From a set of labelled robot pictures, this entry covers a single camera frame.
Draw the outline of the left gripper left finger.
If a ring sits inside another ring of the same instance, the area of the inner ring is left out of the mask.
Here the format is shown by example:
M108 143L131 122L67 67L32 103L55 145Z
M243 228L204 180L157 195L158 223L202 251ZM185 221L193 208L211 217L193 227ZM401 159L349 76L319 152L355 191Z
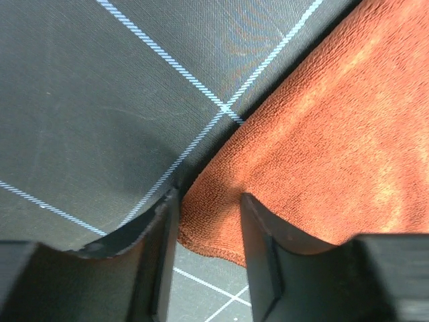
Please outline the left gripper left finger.
M165 321L179 219L171 189L79 250L1 242L1 320Z

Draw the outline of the brown towel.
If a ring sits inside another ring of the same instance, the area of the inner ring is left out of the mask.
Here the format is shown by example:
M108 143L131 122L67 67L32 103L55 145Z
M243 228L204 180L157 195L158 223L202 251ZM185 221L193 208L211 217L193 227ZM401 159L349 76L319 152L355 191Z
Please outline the brown towel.
M363 1L189 188L178 241L244 265L242 193L330 244L428 231L428 2Z

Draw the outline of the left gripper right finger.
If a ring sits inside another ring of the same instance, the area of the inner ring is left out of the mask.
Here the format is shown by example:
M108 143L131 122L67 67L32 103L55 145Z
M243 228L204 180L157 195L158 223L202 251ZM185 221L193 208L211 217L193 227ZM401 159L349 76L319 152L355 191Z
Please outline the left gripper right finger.
M427 321L428 236L363 234L340 246L240 204L254 321Z

